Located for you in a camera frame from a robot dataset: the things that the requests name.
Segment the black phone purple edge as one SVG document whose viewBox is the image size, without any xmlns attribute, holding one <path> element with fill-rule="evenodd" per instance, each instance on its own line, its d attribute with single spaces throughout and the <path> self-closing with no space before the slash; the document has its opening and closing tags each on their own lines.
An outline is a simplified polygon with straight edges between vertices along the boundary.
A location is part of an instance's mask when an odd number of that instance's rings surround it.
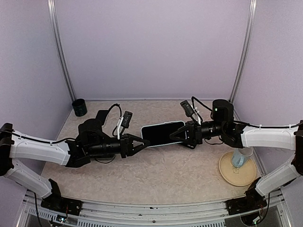
<svg viewBox="0 0 303 227">
<path fill-rule="evenodd" d="M 169 136 L 183 126 L 185 126 L 183 121 L 146 125 L 141 128 L 141 137 L 150 142 L 150 147 L 180 143 Z"/>
</svg>

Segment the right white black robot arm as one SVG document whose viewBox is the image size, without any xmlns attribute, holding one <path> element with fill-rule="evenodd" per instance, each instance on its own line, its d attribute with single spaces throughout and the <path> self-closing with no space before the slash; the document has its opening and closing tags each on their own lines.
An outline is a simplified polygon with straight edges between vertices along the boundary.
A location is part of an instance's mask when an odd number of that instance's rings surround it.
<svg viewBox="0 0 303 227">
<path fill-rule="evenodd" d="M 195 147 L 204 139 L 220 137 L 220 140 L 232 148 L 269 147 L 282 148 L 295 152 L 293 157 L 271 173 L 256 180 L 242 199 L 242 206 L 252 210 L 261 197 L 284 186 L 303 174 L 303 123 L 288 126 L 252 125 L 234 119 L 232 103 L 224 99 L 212 102 L 211 120 L 191 121 L 170 134 L 170 139 Z"/>
</svg>

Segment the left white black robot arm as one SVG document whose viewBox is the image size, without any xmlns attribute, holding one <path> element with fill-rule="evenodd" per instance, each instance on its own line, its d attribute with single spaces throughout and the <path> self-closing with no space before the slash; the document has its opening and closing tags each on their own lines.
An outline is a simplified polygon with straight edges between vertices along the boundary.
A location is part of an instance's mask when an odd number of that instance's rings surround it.
<svg viewBox="0 0 303 227">
<path fill-rule="evenodd" d="M 31 138 L 13 130 L 11 123 L 0 129 L 0 175 L 36 193 L 56 210 L 66 206 L 58 184 L 45 179 L 20 162 L 20 158 L 41 160 L 69 168 L 79 168 L 93 159 L 121 158 L 135 155 L 150 145 L 132 134 L 109 137 L 102 131 L 102 121 L 88 119 L 78 126 L 76 139 L 59 141 Z"/>
</svg>

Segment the light blue mug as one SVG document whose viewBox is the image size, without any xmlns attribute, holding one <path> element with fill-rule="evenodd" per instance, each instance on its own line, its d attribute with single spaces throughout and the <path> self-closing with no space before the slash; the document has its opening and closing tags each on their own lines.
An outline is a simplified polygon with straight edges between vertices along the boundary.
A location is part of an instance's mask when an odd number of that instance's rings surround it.
<svg viewBox="0 0 303 227">
<path fill-rule="evenodd" d="M 242 167 L 252 156 L 252 148 L 237 148 L 232 155 L 232 165 L 236 168 Z"/>
</svg>

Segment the dark green cup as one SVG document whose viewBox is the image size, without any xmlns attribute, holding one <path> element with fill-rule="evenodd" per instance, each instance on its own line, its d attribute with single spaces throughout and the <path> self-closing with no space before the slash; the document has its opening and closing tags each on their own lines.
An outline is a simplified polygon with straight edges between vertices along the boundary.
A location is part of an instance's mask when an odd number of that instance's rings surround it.
<svg viewBox="0 0 303 227">
<path fill-rule="evenodd" d="M 87 113 L 85 100 L 80 98 L 72 102 L 74 113 L 77 117 L 82 117 Z"/>
</svg>

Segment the beige round plate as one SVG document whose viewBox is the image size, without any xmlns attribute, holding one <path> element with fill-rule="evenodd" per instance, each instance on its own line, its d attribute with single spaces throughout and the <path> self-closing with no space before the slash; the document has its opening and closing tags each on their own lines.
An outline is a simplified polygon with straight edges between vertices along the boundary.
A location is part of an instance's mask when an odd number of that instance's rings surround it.
<svg viewBox="0 0 303 227">
<path fill-rule="evenodd" d="M 219 171 L 225 181 L 237 187 L 250 185 L 257 177 L 255 163 L 248 159 L 240 168 L 232 165 L 232 152 L 227 152 L 219 160 Z"/>
</svg>

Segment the front aluminium rail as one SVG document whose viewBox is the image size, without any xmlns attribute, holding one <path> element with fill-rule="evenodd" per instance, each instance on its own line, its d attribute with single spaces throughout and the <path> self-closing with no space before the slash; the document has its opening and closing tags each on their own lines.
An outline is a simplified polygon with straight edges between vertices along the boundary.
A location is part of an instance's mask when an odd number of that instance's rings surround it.
<svg viewBox="0 0 303 227">
<path fill-rule="evenodd" d="M 255 210 L 230 215 L 226 200 L 207 202 L 142 205 L 82 201 L 77 216 L 69 214 L 63 222 L 62 213 L 40 207 L 41 200 L 32 192 L 26 195 L 19 210 L 17 227 L 232 227 L 243 226 L 242 219 Z"/>
</svg>

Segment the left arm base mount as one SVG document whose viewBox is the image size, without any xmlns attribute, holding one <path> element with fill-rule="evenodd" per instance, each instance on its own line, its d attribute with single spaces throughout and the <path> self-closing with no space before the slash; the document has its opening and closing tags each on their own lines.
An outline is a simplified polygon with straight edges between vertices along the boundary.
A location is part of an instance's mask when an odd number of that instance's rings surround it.
<svg viewBox="0 0 303 227">
<path fill-rule="evenodd" d="M 49 210 L 65 213 L 67 215 L 79 216 L 83 202 L 80 200 L 62 197 L 60 195 L 51 194 L 42 199 L 41 207 Z"/>
</svg>

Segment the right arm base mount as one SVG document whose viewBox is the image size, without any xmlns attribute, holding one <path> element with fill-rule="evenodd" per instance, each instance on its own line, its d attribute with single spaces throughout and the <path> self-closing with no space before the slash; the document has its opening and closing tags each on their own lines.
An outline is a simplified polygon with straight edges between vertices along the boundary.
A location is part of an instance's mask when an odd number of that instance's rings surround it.
<svg viewBox="0 0 303 227">
<path fill-rule="evenodd" d="M 252 210 L 257 210 L 267 206 L 264 196 L 255 191 L 246 192 L 244 197 L 230 199 L 226 202 L 229 215 L 240 214 Z"/>
</svg>

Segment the right aluminium frame post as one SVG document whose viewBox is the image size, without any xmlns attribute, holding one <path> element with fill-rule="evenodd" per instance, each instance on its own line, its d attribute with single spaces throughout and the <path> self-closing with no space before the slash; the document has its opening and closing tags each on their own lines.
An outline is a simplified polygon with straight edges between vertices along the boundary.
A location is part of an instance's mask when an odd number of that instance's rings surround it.
<svg viewBox="0 0 303 227">
<path fill-rule="evenodd" d="M 240 55 L 240 61 L 238 64 L 237 72 L 236 72 L 236 78 L 232 87 L 232 91 L 230 94 L 229 101 L 231 103 L 234 103 L 236 99 L 237 92 L 240 87 L 241 83 L 241 78 L 243 74 L 243 70 L 245 67 L 246 63 L 246 58 L 249 52 L 249 47 L 250 47 L 250 40 L 251 40 L 251 35 L 253 31 L 253 26 L 254 26 L 254 20 L 255 20 L 255 14 L 256 14 L 256 9 L 257 9 L 257 1 L 256 0 L 251 0 L 250 1 L 250 7 L 249 7 L 249 13 L 248 13 L 248 19 L 247 19 L 247 25 L 246 25 L 246 30 L 245 30 L 245 35 L 244 35 L 244 41 L 243 41 L 243 46 L 242 46 L 242 51 Z"/>
</svg>

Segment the aluminium frame post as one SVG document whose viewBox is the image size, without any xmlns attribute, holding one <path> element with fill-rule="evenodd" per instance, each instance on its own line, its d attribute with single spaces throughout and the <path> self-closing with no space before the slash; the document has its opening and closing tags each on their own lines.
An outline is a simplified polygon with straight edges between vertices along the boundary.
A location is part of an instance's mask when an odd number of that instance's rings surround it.
<svg viewBox="0 0 303 227">
<path fill-rule="evenodd" d="M 255 20 L 255 14 L 256 14 L 256 9 L 257 9 L 257 1 L 256 0 L 251 0 L 250 1 L 250 7 L 249 7 L 249 13 L 248 13 L 248 19 L 247 19 L 247 25 L 246 25 L 246 30 L 245 30 L 245 35 L 244 35 L 244 41 L 243 41 L 243 46 L 242 46 L 242 51 L 240 55 L 240 61 L 238 64 L 237 72 L 236 72 L 236 78 L 232 87 L 232 91 L 230 94 L 229 101 L 231 103 L 234 103 L 236 99 L 237 92 L 240 87 L 241 83 L 241 78 L 243 74 L 243 70 L 245 67 L 246 63 L 246 58 L 249 52 L 249 47 L 250 47 L 250 40 L 251 40 L 251 35 L 253 31 L 253 26 L 254 26 L 254 20 Z"/>
<path fill-rule="evenodd" d="M 67 86 L 70 99 L 73 102 L 76 100 L 76 95 L 75 95 L 75 92 L 73 89 L 72 81 L 71 81 L 67 63 L 66 63 L 66 58 L 64 55 L 63 45 L 62 45 L 61 36 L 60 36 L 59 23 L 58 23 L 58 18 L 57 18 L 57 14 L 56 14 L 55 1 L 48 0 L 47 5 L 48 5 L 49 16 L 50 16 L 50 20 L 51 20 L 52 29 L 53 29 L 55 45 L 56 45 L 61 69 L 63 72 L 63 78 L 64 78 L 65 84 Z"/>
</svg>

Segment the left aluminium frame post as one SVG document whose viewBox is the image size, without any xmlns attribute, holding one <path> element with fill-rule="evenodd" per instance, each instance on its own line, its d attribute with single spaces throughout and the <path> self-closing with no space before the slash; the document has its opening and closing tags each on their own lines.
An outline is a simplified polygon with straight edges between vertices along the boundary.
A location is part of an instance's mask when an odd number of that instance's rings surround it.
<svg viewBox="0 0 303 227">
<path fill-rule="evenodd" d="M 67 86 L 70 99 L 73 102 L 76 100 L 76 95 L 75 95 L 75 92 L 73 89 L 72 81 L 71 81 L 67 63 L 66 63 L 66 58 L 64 55 L 63 45 L 62 45 L 61 36 L 60 36 L 59 23 L 58 23 L 58 18 L 57 18 L 57 14 L 56 14 L 55 1 L 48 0 L 47 5 L 48 5 L 49 16 L 50 16 L 50 20 L 51 20 L 52 29 L 53 29 L 55 45 L 56 45 L 61 69 L 63 72 L 63 78 L 64 78 L 65 84 Z"/>
</svg>

